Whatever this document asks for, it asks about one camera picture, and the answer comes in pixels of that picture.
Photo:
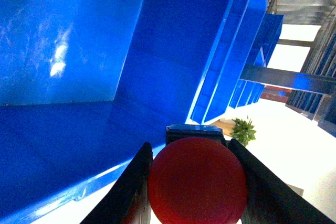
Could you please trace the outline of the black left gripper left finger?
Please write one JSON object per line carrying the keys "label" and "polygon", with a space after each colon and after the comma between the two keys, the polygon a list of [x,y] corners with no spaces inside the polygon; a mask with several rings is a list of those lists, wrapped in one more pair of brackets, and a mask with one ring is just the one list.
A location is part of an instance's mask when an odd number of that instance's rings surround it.
{"label": "black left gripper left finger", "polygon": [[145,142],[109,192],[82,222],[150,223],[147,182],[152,161],[152,146]]}

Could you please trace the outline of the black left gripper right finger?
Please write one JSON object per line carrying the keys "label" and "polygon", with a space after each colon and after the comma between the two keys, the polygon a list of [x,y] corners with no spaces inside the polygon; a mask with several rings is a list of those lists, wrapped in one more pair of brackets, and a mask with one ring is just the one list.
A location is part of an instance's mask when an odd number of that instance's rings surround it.
{"label": "black left gripper right finger", "polygon": [[236,139],[231,139],[227,147],[240,161],[247,179],[248,197],[242,223],[334,223]]}

